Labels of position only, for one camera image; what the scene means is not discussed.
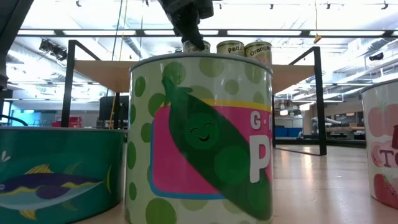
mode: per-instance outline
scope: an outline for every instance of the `cartoon pea pod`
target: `cartoon pea pod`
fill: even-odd
[[[218,192],[258,220],[272,215],[272,189],[264,170],[250,182],[250,148],[222,114],[163,77],[165,106],[171,103],[169,129],[192,167]]]

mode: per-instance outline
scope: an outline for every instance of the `wooden floor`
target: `wooden floor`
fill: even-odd
[[[315,146],[277,147],[318,151]],[[80,223],[125,224],[122,203]],[[397,224],[398,210],[370,197],[365,149],[328,146],[323,157],[274,150],[273,224],[293,223]]]

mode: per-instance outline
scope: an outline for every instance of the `yellow cable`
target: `yellow cable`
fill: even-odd
[[[125,30],[125,27],[126,27],[126,18],[127,18],[127,3],[128,3],[128,1],[126,1],[126,7],[125,7],[125,9],[124,9],[124,24],[123,24],[123,32],[122,32],[122,39],[121,39],[121,41],[120,41],[120,54],[119,54],[119,61],[120,61],[120,59],[121,59],[121,57],[122,57],[122,48],[123,48],[123,37],[124,37],[124,30]],[[112,104],[112,110],[111,110],[111,117],[110,117],[110,119],[109,119],[109,129],[111,129],[112,127],[113,127],[113,125],[111,125],[112,124],[112,118],[113,118],[113,110],[114,110],[114,104],[115,104],[115,102],[116,102],[116,94],[113,96],[113,104]]]
[[[315,40],[313,41],[314,44],[318,43],[319,40],[322,39],[322,36],[318,35],[318,6],[317,6],[317,0],[315,1]]]

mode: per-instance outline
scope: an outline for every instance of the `small can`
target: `small can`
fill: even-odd
[[[217,44],[218,54],[233,54],[244,57],[244,44],[237,40],[222,41]]]
[[[247,44],[244,48],[244,53],[248,58],[254,58],[266,65],[272,65],[271,48],[272,45],[270,43],[257,41]]]
[[[205,49],[199,50],[195,45],[193,45],[189,40],[185,41],[183,44],[183,52],[184,53],[192,53],[192,52],[208,52],[210,53],[210,43],[205,41]]]

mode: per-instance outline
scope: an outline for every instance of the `green polka dot can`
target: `green polka dot can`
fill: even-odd
[[[272,221],[272,70],[170,54],[131,68],[126,220]]]

